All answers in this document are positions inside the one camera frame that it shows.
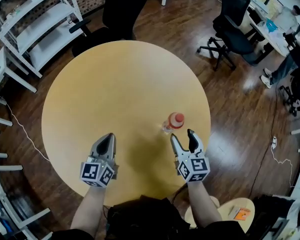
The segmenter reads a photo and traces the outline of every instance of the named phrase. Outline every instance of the black hair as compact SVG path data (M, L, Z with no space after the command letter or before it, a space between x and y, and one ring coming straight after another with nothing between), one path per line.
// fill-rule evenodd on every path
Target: black hair
M293 9L295 10L295 12L296 12L297 15L300 15L300 8L299 8L298 5L294 5Z

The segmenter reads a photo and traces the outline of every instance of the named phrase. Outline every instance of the wooden floor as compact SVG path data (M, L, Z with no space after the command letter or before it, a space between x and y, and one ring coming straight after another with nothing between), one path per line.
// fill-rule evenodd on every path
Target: wooden floor
M206 152L211 173L204 181L208 192L221 204L237 197L287 195L291 190L290 166L277 164L271 152L265 154L265 151L271 134L275 135L278 139L275 156L292 161L293 183L300 165L297 153L300 135L292 136L290 131L300 128L300 115L297 118L289 115L279 94L276 102L276 89L265 88L259 79L263 67L274 70L283 58L273 51L257 67L252 67L231 53L237 69L231 71L223 61L214 72L216 60L208 58L207 51L197 54L196 50L215 34L212 21L220 10L221 3L217 0L167 0L166 6L161 6L161 0L148 0L135 24L135 35L138 40L163 47L181 58L203 86L211 113L211 137ZM102 12L89 16L91 30L102 26ZM38 89L36 94L13 80L1 92L45 155L41 134L44 101L54 79L72 59L71 49L67 47L42 70L42 79L29 78ZM9 118L8 110L2 105L0 116ZM82 197L64 184L49 162L34 150L15 120L12 127L0 125L0 130L0 151L9 155L0 164L23 166L22 172L0 174L14 205L24 215L49 207L52 214L41 220L46 231L69 228ZM186 202L186 196L179 198L177 205Z

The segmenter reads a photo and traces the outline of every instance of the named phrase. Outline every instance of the clear bottle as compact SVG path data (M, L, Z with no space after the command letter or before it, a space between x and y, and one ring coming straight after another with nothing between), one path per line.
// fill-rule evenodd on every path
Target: clear bottle
M162 130L166 133L172 133L181 128L185 123L185 116L182 113L173 112L162 124Z

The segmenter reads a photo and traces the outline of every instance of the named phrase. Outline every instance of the qr-like marker cube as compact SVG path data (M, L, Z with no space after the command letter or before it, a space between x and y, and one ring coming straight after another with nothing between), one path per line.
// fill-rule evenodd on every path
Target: qr-like marker cube
M188 157L180 161L178 171L186 182L203 181L210 172L209 160L206 157Z
M80 179L90 186L105 188L115 171L107 163L83 162Z

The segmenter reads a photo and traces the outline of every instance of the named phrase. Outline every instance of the sneaker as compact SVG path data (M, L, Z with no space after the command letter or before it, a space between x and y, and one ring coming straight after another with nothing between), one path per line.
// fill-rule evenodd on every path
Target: sneaker
M260 76L262 83L264 83L266 85L266 87L268 87L269 89L271 88L272 84L270 84L270 78L262 75Z
M264 71L264 73L266 74L266 76L268 77L268 78L271 78L272 77L272 72L269 70L269 69L267 69L266 67L263 69L263 71Z

